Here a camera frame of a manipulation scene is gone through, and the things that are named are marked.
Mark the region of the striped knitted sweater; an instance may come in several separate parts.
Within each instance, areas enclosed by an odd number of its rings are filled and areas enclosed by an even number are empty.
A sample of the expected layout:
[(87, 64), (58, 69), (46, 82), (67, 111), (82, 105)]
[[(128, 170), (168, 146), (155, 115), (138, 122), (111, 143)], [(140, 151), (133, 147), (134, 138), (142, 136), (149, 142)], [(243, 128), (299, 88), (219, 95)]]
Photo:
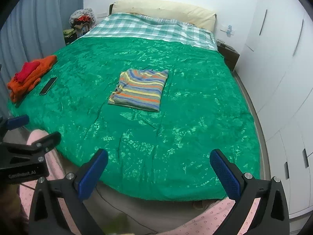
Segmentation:
[(120, 73), (119, 82), (109, 97), (110, 105), (144, 111), (160, 111), (163, 88), (169, 71), (128, 69)]

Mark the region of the pile of clothes on chair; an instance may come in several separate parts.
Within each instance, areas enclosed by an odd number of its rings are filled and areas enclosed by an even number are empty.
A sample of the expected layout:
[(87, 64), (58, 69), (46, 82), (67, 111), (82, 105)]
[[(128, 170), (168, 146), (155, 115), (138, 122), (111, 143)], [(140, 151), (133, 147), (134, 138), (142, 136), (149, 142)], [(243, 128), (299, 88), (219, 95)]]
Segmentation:
[(65, 45), (69, 45), (90, 31), (95, 26), (96, 19), (91, 8), (79, 9), (73, 12), (69, 17), (70, 28), (63, 30)]

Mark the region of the orange folded garment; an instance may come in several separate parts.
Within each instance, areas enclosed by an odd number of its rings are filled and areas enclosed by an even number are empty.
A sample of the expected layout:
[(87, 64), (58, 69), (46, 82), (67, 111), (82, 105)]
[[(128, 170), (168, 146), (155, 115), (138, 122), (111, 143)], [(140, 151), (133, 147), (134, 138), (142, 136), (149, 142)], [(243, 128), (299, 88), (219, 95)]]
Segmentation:
[(57, 56), (51, 55), (42, 59), (33, 60), (39, 61), (40, 65), (26, 78), (23, 83), (19, 83), (12, 77), (10, 82), (7, 84), (7, 88), (10, 92), (10, 100), (12, 103), (17, 103), (22, 98), (32, 91), (35, 86), (40, 82), (41, 78), (51, 70), (54, 64), (57, 62)]

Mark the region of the black smartphone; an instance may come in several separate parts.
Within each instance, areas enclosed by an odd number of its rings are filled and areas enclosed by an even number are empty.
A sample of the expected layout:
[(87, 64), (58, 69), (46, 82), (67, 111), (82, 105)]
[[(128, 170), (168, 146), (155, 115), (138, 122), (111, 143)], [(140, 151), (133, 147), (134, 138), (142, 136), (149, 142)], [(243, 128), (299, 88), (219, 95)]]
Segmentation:
[(46, 95), (47, 92), (51, 89), (51, 87), (56, 82), (57, 77), (50, 78), (49, 81), (46, 83), (46, 85), (43, 87), (43, 89), (40, 91), (39, 95), (43, 96)]

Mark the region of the red folded garment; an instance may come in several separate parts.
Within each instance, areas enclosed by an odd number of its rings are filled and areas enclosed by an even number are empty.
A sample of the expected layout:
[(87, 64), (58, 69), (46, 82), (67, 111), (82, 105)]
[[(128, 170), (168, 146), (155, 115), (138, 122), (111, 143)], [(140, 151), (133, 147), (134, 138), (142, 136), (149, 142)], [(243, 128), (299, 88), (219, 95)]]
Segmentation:
[(25, 62), (21, 71), (15, 74), (14, 79), (19, 83), (23, 83), (39, 65), (39, 61)]

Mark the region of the pink dotted pyjama trousers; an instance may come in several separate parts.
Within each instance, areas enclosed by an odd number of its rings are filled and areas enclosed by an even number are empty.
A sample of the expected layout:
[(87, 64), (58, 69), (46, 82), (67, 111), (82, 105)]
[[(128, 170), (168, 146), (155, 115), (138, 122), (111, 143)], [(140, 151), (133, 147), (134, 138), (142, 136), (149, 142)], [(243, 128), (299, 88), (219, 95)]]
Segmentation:
[[(50, 175), (48, 179), (63, 178), (56, 149), (46, 155)], [(36, 180), (20, 186), (20, 198), (26, 218), (29, 217)], [(116, 193), (98, 184), (85, 205), (98, 225), (108, 234), (213, 234), (221, 225), (235, 202), (228, 198), (198, 202), (141, 201)], [(238, 234), (246, 233), (259, 205), (254, 200), (246, 223)]]

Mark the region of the blue grey curtain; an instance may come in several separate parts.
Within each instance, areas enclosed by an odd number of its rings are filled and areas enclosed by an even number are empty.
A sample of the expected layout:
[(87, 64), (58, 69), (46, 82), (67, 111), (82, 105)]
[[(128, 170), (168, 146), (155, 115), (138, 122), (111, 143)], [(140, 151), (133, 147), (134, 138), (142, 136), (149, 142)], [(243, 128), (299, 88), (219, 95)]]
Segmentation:
[(8, 116), (7, 84), (23, 64), (65, 46), (63, 30), (83, 0), (19, 0), (1, 28), (1, 116)]

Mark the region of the green white checkered sheet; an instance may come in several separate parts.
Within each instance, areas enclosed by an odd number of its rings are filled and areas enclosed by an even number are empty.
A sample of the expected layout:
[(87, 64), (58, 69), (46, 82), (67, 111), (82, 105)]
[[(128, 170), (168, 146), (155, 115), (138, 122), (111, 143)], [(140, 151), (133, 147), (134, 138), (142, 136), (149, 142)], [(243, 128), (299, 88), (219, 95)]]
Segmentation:
[(218, 50), (215, 37), (209, 30), (175, 19), (158, 19), (141, 14), (112, 14), (104, 18), (84, 37), (163, 40), (213, 51)]

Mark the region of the white wardrobe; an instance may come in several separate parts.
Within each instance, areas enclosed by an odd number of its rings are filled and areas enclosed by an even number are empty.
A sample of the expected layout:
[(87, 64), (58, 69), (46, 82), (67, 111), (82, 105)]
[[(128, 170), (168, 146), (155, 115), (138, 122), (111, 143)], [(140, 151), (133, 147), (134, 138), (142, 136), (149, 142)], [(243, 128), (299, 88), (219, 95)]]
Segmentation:
[(299, 0), (257, 1), (236, 71), (290, 218), (312, 211), (312, 19)]

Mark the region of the dark bedside table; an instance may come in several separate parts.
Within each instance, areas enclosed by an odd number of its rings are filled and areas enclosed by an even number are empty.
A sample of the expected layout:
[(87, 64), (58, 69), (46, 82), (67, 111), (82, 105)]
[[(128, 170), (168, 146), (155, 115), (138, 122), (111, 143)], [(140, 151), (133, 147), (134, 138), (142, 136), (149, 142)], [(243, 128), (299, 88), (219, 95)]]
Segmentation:
[(234, 71), (240, 54), (231, 46), (217, 41), (218, 52), (224, 57), (224, 62), (231, 72)]

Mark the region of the cream pillow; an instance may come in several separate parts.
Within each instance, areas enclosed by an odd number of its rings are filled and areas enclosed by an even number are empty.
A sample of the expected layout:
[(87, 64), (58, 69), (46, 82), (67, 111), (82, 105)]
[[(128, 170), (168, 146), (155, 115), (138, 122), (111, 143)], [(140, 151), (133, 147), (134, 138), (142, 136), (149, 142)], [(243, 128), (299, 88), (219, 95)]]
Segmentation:
[(211, 32), (214, 31), (216, 23), (216, 13), (213, 11), (191, 4), (161, 0), (120, 0), (110, 5), (109, 13), (131, 13), (152, 18), (175, 19)]

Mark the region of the wall socket with plug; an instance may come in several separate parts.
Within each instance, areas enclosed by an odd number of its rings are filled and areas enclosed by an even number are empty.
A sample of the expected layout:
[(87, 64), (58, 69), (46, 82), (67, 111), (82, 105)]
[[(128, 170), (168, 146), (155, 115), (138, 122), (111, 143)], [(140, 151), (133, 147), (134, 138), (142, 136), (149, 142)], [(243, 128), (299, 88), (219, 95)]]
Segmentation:
[(222, 25), (220, 27), (220, 31), (224, 32), (227, 35), (227, 37), (231, 37), (235, 34), (235, 30), (232, 27), (232, 25), (230, 25), (230, 24), (229, 25)]

